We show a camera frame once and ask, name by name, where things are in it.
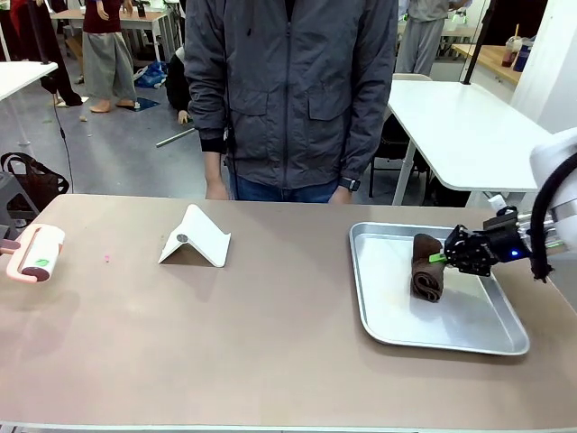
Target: jeans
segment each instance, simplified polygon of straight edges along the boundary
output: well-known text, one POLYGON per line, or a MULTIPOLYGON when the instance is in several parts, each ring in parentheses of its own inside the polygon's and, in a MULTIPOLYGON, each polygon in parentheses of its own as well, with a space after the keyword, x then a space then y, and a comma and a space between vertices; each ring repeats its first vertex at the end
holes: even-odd
POLYGON ((230 187, 234 199, 241 201, 278 201, 292 203, 328 203, 338 187, 338 180, 324 185, 298 189, 281 189, 250 182, 240 176, 230 175, 230 187))

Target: white wall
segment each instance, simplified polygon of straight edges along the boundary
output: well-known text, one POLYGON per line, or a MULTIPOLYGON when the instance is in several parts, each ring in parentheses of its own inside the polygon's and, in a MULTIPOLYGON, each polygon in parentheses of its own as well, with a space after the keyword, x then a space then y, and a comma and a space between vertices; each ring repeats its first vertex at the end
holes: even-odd
POLYGON ((577 126, 577 32, 573 35, 539 123, 551 133, 577 126))
POLYGON ((547 131, 577 126, 577 1, 549 0, 511 105, 547 131))

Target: wristwatch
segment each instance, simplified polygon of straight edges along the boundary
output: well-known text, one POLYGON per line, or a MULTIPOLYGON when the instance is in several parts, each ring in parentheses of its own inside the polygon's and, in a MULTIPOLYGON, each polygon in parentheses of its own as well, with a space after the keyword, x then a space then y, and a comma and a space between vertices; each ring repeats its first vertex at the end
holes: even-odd
POLYGON ((354 191, 359 190, 359 187, 361 186, 361 181, 355 180, 355 179, 349 179, 349 178, 340 178, 339 179, 339 186, 345 187, 349 191, 354 192, 354 191))

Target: white phone stand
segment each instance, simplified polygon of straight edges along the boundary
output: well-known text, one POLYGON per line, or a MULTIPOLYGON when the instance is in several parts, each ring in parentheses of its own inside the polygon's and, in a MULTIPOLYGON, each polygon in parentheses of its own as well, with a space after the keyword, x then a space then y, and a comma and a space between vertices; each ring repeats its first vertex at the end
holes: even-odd
POLYGON ((197 205, 190 205, 180 225, 170 233, 159 263, 164 262, 183 244, 189 244, 213 266, 222 268, 226 262, 231 234, 225 235, 197 205))

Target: sleeve cuff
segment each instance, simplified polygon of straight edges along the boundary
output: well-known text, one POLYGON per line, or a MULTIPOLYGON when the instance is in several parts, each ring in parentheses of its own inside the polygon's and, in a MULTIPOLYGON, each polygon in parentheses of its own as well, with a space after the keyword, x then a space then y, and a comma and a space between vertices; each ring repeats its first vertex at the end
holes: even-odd
POLYGON ((202 152, 226 153, 226 143, 224 138, 200 139, 202 152))
POLYGON ((361 180, 362 174, 356 170, 341 170, 340 179, 361 180))

